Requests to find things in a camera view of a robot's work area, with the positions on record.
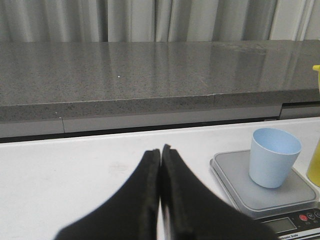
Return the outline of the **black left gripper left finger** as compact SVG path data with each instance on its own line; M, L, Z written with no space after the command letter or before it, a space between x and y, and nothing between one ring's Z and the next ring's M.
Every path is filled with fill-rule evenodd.
M144 152L138 166L105 203L66 226L57 240L155 240L159 212L159 149Z

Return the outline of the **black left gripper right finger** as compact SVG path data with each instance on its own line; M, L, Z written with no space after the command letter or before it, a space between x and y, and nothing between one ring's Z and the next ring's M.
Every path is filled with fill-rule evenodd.
M267 226L211 192L178 151L165 145L160 167L161 206L172 240L275 240Z

